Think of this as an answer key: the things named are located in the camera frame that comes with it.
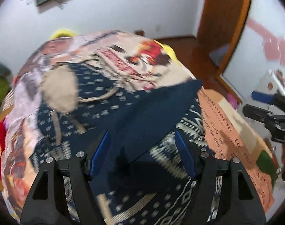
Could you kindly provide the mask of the navy patterned garment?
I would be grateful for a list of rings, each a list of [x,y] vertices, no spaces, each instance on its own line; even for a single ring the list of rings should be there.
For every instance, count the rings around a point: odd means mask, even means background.
[[[197,182],[182,163],[175,132],[207,147],[199,80],[147,90],[134,89],[144,76],[113,73],[101,62],[65,63],[47,71],[37,114],[43,137],[30,160],[36,170],[48,157],[72,158],[102,132],[110,146],[100,173],[90,181],[105,195],[114,224],[180,224]]]

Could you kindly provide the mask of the printed newspaper bedspread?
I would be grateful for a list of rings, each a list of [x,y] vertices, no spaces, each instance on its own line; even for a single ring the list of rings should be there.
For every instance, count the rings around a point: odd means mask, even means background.
[[[18,224],[265,224],[271,179],[218,111],[154,40],[48,41],[5,119],[8,211]]]

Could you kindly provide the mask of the yellow pillow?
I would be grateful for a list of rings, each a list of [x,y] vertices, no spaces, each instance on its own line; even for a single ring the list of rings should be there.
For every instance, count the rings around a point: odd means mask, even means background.
[[[67,29],[59,29],[51,35],[50,40],[54,40],[57,38],[73,37],[75,35],[76,33],[73,31]]]

